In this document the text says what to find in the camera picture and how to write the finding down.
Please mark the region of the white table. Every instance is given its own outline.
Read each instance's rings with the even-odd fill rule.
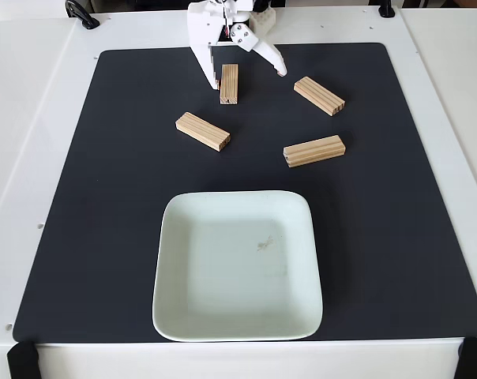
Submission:
[[[5,353],[13,344],[6,325],[13,322],[21,300],[41,235],[39,224],[47,217],[95,57],[107,49],[188,44],[181,12],[98,18],[102,25],[93,31],[65,19],[0,23],[0,88],[9,89],[0,97],[0,129],[14,136],[30,132],[28,138],[4,138],[0,145],[0,152],[23,150],[14,154],[17,161],[12,159],[0,170],[0,378],[9,377]],[[387,46],[477,289],[477,185],[444,112],[445,108],[477,177],[477,107],[473,104],[477,102],[477,43],[466,40],[469,35],[475,38],[477,11],[412,10],[383,20],[370,7],[301,8],[283,9],[277,19],[269,37],[274,43],[382,42]],[[451,30],[453,25],[460,26]],[[172,34],[168,36],[165,28]],[[458,38],[448,39],[452,34]],[[21,50],[27,41],[19,43],[19,35],[36,39],[31,54]],[[13,58],[26,66],[21,65],[18,76],[11,79],[10,71],[2,67],[8,68]],[[473,68],[456,71],[465,62]],[[79,75],[65,74],[72,71]],[[26,106],[22,120],[8,112],[34,96],[39,101]],[[10,172],[14,165],[5,189],[4,170]],[[44,377],[65,379],[325,375],[437,379],[453,377],[459,342],[73,345],[39,351]]]

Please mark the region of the wood grain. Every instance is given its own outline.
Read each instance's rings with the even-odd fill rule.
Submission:
[[[287,146],[284,148],[283,154],[289,167],[297,167],[323,159],[342,156],[345,151],[346,147],[340,137],[331,136]]]
[[[304,77],[297,81],[295,83],[295,91],[330,116],[342,111],[345,105],[345,101],[339,96],[334,95],[309,77]]]
[[[220,102],[236,104],[239,101],[239,65],[223,65],[221,70]]]
[[[218,152],[223,149],[224,145],[230,142],[231,138],[228,132],[189,112],[183,114],[182,117],[175,122],[175,127]]]

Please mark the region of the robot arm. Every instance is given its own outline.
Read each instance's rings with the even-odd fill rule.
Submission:
[[[221,32],[245,51],[255,50],[273,64],[277,73],[287,70],[281,53],[271,44],[258,38],[275,24],[275,10],[267,8],[262,13],[250,14],[254,6],[268,5],[268,0],[205,0],[190,3],[187,13],[190,46],[212,88],[218,89],[212,46],[221,44]]]
[[[245,24],[234,24],[231,27],[231,40],[239,45],[245,51],[253,49],[277,70],[277,73],[283,77],[287,74],[286,65],[284,65],[283,56],[270,43],[258,39],[254,33]]]

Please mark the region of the black mat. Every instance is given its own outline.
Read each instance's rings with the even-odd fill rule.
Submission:
[[[284,78],[253,52],[215,49],[217,68],[239,64],[236,106],[220,105],[189,48],[101,54],[16,340],[167,341],[152,326],[167,202],[262,189],[300,193],[312,211],[324,314],[307,340],[477,336],[477,296],[386,49],[279,50]],[[304,76],[345,99],[344,110],[331,118],[293,91]],[[177,131],[186,111],[231,143],[218,153]],[[287,167],[284,146],[334,134],[345,156]]]

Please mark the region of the white plate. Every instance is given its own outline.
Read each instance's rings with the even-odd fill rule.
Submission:
[[[285,191],[186,193],[161,227],[152,320],[175,341],[293,340],[323,314],[309,205]]]

